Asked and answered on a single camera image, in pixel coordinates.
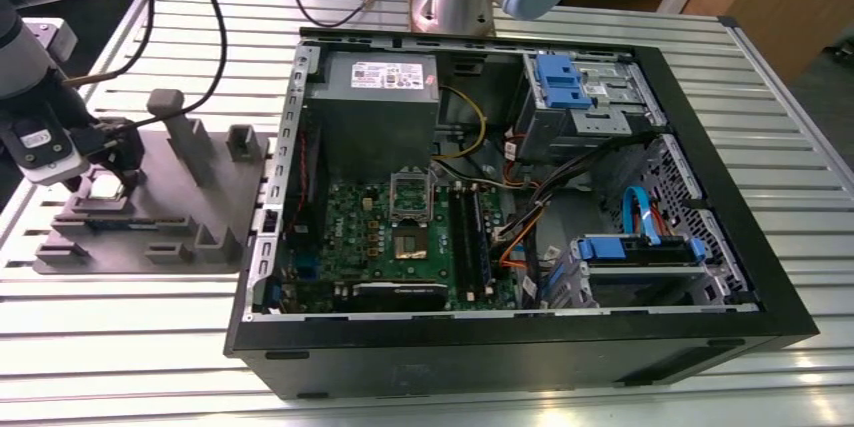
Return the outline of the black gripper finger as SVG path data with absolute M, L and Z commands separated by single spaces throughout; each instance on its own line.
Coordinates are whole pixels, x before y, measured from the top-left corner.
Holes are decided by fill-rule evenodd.
M 114 134 L 99 154 L 99 165 L 115 175 L 127 193 L 131 193 L 140 183 L 144 155 L 146 147 L 136 129 Z
M 63 186 L 71 193 L 90 193 L 92 188 L 92 176 L 95 171 L 90 169 L 86 173 L 63 181 Z

